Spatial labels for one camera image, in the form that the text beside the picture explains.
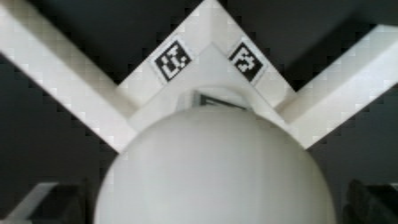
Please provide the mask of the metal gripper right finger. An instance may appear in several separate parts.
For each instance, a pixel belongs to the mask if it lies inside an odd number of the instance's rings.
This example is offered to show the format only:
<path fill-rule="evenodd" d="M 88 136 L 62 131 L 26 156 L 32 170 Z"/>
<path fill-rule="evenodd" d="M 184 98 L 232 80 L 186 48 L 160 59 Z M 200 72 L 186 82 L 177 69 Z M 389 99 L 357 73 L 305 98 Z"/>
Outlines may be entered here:
<path fill-rule="evenodd" d="M 351 180 L 343 224 L 398 224 L 398 184 L 366 185 Z"/>

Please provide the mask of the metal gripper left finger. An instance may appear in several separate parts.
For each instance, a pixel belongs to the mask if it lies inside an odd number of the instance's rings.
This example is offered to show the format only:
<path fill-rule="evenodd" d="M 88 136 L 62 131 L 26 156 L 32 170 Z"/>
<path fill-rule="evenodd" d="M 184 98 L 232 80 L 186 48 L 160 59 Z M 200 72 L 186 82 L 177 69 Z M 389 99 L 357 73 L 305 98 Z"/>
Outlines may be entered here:
<path fill-rule="evenodd" d="M 85 184 L 41 182 L 0 224 L 88 224 Z"/>

